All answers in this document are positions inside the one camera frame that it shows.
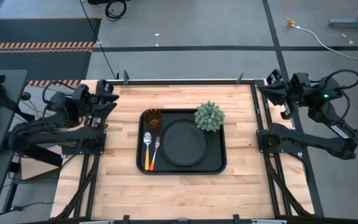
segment black tray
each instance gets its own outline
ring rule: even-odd
[[[195,120],[194,113],[196,109],[158,109],[161,111],[162,126],[159,133],[168,126],[171,122],[178,119]],[[172,164],[161,153],[161,148],[158,149],[155,156],[154,171],[146,171],[145,166],[145,153],[146,144],[143,143],[143,135],[151,133],[153,140],[149,145],[150,164],[155,151],[155,139],[158,132],[154,131],[144,121],[144,112],[139,120],[139,133],[137,140],[137,153],[136,153],[136,166],[144,174],[219,174],[226,168],[226,147],[224,144],[224,128],[221,126],[219,131],[215,133],[212,131],[207,132],[208,135],[208,151],[205,157],[198,163],[192,166],[177,166]]]

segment fork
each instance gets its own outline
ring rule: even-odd
[[[157,153],[158,147],[160,147],[160,137],[157,137],[157,139],[155,140],[155,151],[154,151],[154,156],[153,156],[152,165],[150,166],[150,171],[153,171],[153,170],[154,170],[155,154]]]

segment concrete floor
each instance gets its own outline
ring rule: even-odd
[[[347,18],[358,15],[358,1],[299,0],[290,1],[288,16],[298,26],[311,29],[327,45],[358,45],[358,29],[333,29],[329,18]],[[318,46],[316,39],[306,32],[287,27],[283,17],[284,0],[268,0],[281,46]],[[196,45],[272,46],[264,6],[260,0],[132,0],[126,15],[117,22],[105,19],[105,4],[85,8],[89,16],[103,18],[99,38],[103,47],[155,47]],[[75,17],[83,16],[77,0],[5,0],[0,17]],[[344,52],[358,57],[358,51]],[[115,72],[128,71],[131,78],[265,78],[278,68],[274,51],[182,51],[182,52],[108,52]],[[307,72],[317,80],[331,72],[350,68],[358,70],[358,62],[332,52],[284,52],[288,74]],[[94,52],[88,69],[88,79],[111,78],[111,73],[100,52]],[[353,81],[351,74],[335,77],[340,83]],[[29,90],[39,94],[39,90]],[[351,109],[346,118],[358,128],[358,86],[346,91],[351,98]],[[334,102],[341,114],[346,107],[344,99]],[[326,127],[314,123],[307,111],[300,110],[306,133],[331,137]],[[336,159],[319,149],[309,149],[311,163],[324,215],[326,217],[358,219],[358,148],[353,161]],[[56,181],[28,183],[19,187],[14,203],[50,202]],[[0,223],[20,223],[46,220],[50,205],[36,205],[23,212],[0,217]]]

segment green succulent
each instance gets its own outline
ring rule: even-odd
[[[206,131],[216,132],[221,129],[225,115],[214,102],[208,101],[197,107],[196,124],[197,128]]]

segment desk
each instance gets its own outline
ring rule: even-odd
[[[6,95],[16,103],[19,103],[25,87],[28,72],[26,70],[0,70],[0,75],[5,75],[5,83],[2,85],[6,89]],[[14,112],[0,106],[0,150],[2,142],[8,133],[9,127],[12,123]],[[11,164],[14,153],[12,151],[0,151],[0,188],[5,182],[9,166]]]
[[[96,81],[83,83],[94,91]],[[114,88],[114,94],[120,98],[107,120],[105,152],[100,157],[91,219],[122,220],[123,215],[130,215],[131,220],[232,219],[234,214],[241,218],[273,218],[264,157],[259,152],[255,133],[258,125],[251,85],[236,85],[235,80],[207,82],[231,85],[139,83],[147,84],[130,80],[130,85]],[[257,96],[260,108],[264,108],[260,93]],[[196,108],[208,100],[215,101],[226,114],[226,169],[218,175],[139,172],[135,152],[140,114],[150,108]],[[271,105],[273,121],[291,127],[291,121],[281,119],[280,111],[283,108]],[[267,128],[263,110],[262,119]],[[313,213],[301,162],[286,154],[281,158],[287,187]],[[58,215],[76,192],[82,161],[82,156],[76,156],[62,169],[51,217]],[[276,189],[280,211],[284,214],[281,193]]]

